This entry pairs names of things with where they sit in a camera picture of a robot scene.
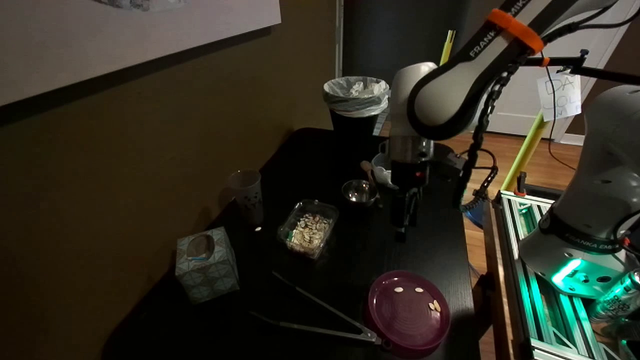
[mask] green light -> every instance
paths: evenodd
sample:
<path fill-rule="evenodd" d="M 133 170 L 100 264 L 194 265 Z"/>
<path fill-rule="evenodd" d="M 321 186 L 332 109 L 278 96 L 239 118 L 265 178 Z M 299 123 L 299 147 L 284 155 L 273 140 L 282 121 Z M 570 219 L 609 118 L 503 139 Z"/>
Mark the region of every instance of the green light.
<path fill-rule="evenodd" d="M 567 265 L 564 266 L 564 268 L 560 269 L 560 271 L 558 271 L 552 278 L 551 281 L 553 281 L 556 285 L 558 285 L 559 287 L 561 287 L 562 285 L 562 280 L 569 275 L 572 271 L 574 271 L 578 266 L 580 266 L 580 264 L 582 263 L 581 259 L 573 259 L 571 261 L 569 261 L 569 263 Z"/>

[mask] white door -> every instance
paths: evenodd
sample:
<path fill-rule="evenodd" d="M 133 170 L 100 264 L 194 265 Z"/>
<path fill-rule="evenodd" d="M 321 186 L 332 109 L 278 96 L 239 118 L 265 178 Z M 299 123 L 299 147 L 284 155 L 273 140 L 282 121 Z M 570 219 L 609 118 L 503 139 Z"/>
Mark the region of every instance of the white door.
<path fill-rule="evenodd" d="M 591 21 L 592 23 L 612 23 L 623 21 L 640 6 L 640 0 L 619 0 L 607 13 Z M 589 55 L 584 66 L 602 68 L 627 30 L 627 26 L 616 29 L 588 29 L 578 31 L 549 44 L 545 56 L 578 56 L 580 49 L 588 49 Z M 549 67 L 555 72 L 557 67 Z M 537 79 L 547 76 L 541 67 L 520 67 L 496 102 L 490 118 L 489 131 L 515 135 L 526 135 L 540 110 Z M 582 99 L 596 79 L 582 77 Z M 573 117 L 558 119 L 551 136 L 558 141 L 571 123 Z M 548 138 L 551 126 L 547 126 L 543 137 Z"/>

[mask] trash can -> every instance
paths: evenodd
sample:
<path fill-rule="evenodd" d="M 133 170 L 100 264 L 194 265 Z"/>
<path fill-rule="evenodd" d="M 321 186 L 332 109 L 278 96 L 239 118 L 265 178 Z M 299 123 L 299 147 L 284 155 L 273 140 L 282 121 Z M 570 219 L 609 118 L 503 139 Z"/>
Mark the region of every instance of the trash can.
<path fill-rule="evenodd" d="M 381 79 L 346 76 L 327 81 L 323 98 L 339 138 L 361 142 L 373 135 L 378 115 L 388 105 L 389 85 Z"/>

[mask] yellow pole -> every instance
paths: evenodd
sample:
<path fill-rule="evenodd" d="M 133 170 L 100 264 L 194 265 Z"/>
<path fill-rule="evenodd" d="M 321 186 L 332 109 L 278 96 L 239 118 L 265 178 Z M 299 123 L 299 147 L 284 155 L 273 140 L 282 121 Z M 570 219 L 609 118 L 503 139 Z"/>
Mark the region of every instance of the yellow pole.
<path fill-rule="evenodd" d="M 453 38 L 456 37 L 455 30 L 449 30 L 447 33 L 447 40 L 444 42 L 444 48 L 442 49 L 442 55 L 440 57 L 440 66 L 449 60 L 451 54 L 451 47 L 453 46 Z"/>
<path fill-rule="evenodd" d="M 516 156 L 516 160 L 513 161 L 511 170 L 509 170 L 509 174 L 504 180 L 504 183 L 502 184 L 502 188 L 500 188 L 500 190 L 507 190 L 512 192 L 515 189 L 518 175 L 520 175 L 522 169 L 524 169 L 529 163 L 533 152 L 536 150 L 538 143 L 540 143 L 542 133 L 547 127 L 547 124 L 548 122 L 544 121 L 544 118 L 542 116 L 542 111 L 539 112 L 536 120 L 533 122 L 533 126 L 531 126 L 531 129 L 529 130 L 527 138 L 524 140 L 524 143 L 520 148 L 520 152 L 518 152 L 518 156 Z"/>

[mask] tissue box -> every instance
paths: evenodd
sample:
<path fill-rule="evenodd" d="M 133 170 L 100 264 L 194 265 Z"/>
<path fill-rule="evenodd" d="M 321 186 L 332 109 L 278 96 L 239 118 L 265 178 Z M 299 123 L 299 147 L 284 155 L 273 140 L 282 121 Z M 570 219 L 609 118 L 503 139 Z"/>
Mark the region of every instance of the tissue box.
<path fill-rule="evenodd" d="M 175 276 L 194 304 L 238 290 L 236 257 L 225 228 L 179 239 Z"/>

